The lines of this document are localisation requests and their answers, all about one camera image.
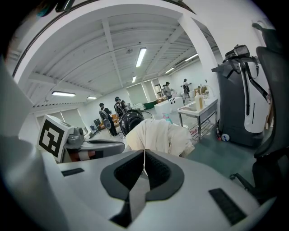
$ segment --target black round object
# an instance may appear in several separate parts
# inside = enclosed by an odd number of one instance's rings
[[[126,136],[133,130],[141,121],[145,120],[142,114],[137,110],[129,110],[122,117],[120,121],[121,131]]]

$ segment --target black chair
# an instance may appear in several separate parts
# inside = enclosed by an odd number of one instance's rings
[[[262,31],[267,47],[257,47],[256,52],[271,90],[274,110],[274,127],[271,136],[257,149],[252,172],[255,187],[240,174],[237,177],[260,203],[279,194],[289,171],[289,62],[283,53],[276,31],[253,27]]]

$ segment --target white ceiling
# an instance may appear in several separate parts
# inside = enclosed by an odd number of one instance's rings
[[[66,28],[66,37],[55,40],[26,82],[24,91],[35,107],[86,102],[89,95],[104,96],[131,85],[135,75],[136,83],[159,76],[196,53],[177,20],[169,17],[126,14],[75,25]],[[215,48],[207,28],[202,24],[199,27]],[[136,68],[142,47],[147,52]],[[76,96],[53,97],[52,88]]]

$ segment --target clear plastic bottle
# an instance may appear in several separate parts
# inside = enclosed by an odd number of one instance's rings
[[[195,102],[196,102],[197,111],[200,111],[204,108],[203,98],[201,95],[199,95],[198,92],[196,93],[196,96],[195,96]]]

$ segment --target bottle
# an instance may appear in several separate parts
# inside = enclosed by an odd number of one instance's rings
[[[196,93],[196,96],[195,96],[195,102],[196,102],[197,111],[200,111],[204,108],[203,98],[201,95],[199,95],[198,92]]]

